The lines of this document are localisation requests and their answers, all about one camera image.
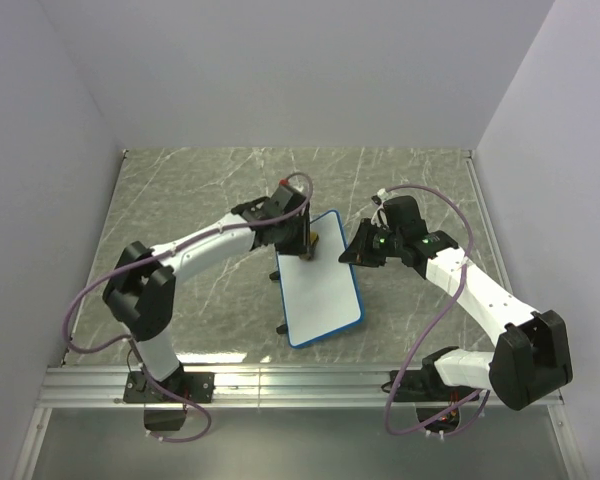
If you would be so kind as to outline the yellow bone shaped eraser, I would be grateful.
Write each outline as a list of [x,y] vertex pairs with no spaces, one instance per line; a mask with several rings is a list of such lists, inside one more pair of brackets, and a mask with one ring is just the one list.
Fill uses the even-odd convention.
[[315,255],[316,247],[319,242],[319,235],[316,232],[311,232],[309,237],[309,250],[308,254],[310,257]]

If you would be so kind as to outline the blue framed whiteboard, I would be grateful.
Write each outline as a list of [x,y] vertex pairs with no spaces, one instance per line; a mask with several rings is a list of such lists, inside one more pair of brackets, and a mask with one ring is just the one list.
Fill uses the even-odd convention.
[[318,234],[310,260],[277,255],[288,343],[303,348],[362,322],[365,309],[353,268],[339,257],[347,248],[338,211],[313,219]]

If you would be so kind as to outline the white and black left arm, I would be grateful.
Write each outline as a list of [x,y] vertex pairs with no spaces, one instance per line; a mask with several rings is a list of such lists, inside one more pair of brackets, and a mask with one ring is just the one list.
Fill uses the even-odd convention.
[[147,370],[146,388],[160,402],[191,391],[169,334],[178,287],[208,268],[257,248],[300,257],[310,251],[309,208],[281,209],[260,197],[182,239],[122,252],[102,299],[128,330]]

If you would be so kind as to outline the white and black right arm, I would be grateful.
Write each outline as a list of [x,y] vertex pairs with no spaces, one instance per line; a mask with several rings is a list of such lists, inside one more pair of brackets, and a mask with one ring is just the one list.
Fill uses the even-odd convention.
[[377,268],[398,258],[445,293],[484,330],[491,352],[445,347],[418,370],[391,377],[401,401],[442,401],[467,389],[489,390],[519,411],[573,379],[567,328],[553,310],[544,313],[509,294],[443,231],[379,227],[361,222],[342,263]]

